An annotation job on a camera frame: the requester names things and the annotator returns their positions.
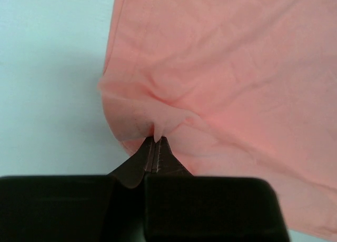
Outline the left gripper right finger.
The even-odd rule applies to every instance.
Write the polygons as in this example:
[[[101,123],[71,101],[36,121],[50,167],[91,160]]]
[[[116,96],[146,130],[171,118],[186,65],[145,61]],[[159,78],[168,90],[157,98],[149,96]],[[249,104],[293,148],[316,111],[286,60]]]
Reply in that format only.
[[[271,185],[253,177],[192,175],[161,138],[144,178],[147,241],[289,241]]]

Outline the pink t-shirt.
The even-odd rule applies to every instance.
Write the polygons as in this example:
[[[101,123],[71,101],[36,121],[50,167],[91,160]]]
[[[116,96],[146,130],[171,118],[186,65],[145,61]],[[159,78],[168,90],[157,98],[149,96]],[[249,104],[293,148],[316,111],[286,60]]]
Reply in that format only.
[[[196,175],[254,176],[336,241],[336,0],[115,0],[103,76],[128,154],[165,136]]]

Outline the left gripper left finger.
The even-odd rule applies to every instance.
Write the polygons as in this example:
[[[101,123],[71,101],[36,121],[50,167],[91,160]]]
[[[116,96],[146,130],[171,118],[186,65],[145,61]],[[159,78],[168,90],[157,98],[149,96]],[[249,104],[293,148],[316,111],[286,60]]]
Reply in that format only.
[[[1,241],[112,241],[144,212],[147,138],[107,175],[1,178]]]

